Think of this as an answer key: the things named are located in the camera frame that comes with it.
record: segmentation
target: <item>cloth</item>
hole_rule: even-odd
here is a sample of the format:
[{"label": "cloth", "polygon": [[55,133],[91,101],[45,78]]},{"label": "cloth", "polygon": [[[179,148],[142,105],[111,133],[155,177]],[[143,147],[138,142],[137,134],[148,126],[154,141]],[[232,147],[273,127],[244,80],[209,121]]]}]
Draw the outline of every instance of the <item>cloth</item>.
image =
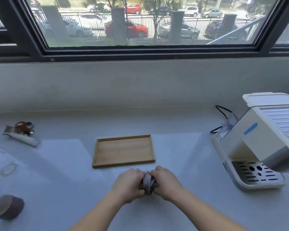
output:
[{"label": "cloth", "polygon": [[146,194],[150,195],[152,194],[153,190],[158,187],[158,184],[153,176],[147,172],[145,177],[142,179],[139,189],[142,190],[144,189]]}]

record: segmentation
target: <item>black cable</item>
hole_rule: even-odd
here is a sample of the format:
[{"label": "black cable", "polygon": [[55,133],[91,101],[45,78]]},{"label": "black cable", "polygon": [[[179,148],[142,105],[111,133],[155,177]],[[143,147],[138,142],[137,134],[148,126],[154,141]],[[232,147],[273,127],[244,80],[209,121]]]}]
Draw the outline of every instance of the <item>black cable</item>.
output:
[{"label": "black cable", "polygon": [[[232,113],[231,110],[226,109],[226,108],[224,108],[224,107],[222,107],[222,106],[220,106],[220,105],[215,105],[215,108],[217,108],[217,110],[220,111],[220,112],[225,116],[226,119],[228,119],[228,117],[227,117],[226,114],[224,114],[224,112],[221,111],[219,108],[222,108],[222,109],[227,110],[228,112],[231,112],[231,113]],[[211,130],[211,131],[210,131],[210,134],[216,134],[216,133],[218,133],[218,131],[216,132],[216,130],[218,130],[218,129],[222,128],[222,127],[223,127],[223,126],[220,126],[220,127],[217,127],[217,128],[214,129],[214,130]]]}]

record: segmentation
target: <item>red car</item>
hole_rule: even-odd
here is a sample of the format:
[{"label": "red car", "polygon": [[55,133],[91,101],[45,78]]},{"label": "red car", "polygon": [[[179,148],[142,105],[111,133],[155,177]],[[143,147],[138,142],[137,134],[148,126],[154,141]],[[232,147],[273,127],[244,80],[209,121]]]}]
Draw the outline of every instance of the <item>red car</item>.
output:
[{"label": "red car", "polygon": [[[106,23],[105,24],[105,34],[106,37],[112,37],[113,32],[112,32],[112,22]],[[128,37],[148,37],[148,28],[144,25],[141,24],[135,24],[131,21],[128,21],[128,24],[125,20],[125,26],[128,27]]]},{"label": "red car", "polygon": [[127,11],[126,11],[126,8],[124,8],[124,12],[128,14],[140,14],[141,7],[139,4],[128,4]]}]

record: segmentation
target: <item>wooden tray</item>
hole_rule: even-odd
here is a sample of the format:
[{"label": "wooden tray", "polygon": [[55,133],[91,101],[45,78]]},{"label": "wooden tray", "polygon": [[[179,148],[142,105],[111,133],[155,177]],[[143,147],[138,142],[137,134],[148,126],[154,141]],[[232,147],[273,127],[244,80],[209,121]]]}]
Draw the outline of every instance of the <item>wooden tray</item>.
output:
[{"label": "wooden tray", "polygon": [[151,135],[97,140],[93,168],[155,162]]}]

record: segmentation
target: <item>blue sticker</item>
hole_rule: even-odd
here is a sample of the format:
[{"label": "blue sticker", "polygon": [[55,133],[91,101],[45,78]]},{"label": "blue sticker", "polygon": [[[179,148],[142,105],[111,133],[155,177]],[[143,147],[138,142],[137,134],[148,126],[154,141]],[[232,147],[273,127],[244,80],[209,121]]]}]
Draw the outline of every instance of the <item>blue sticker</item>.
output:
[{"label": "blue sticker", "polygon": [[251,132],[253,129],[255,129],[258,126],[258,123],[252,124],[250,128],[248,128],[245,132],[244,135],[247,135],[249,132]]}]

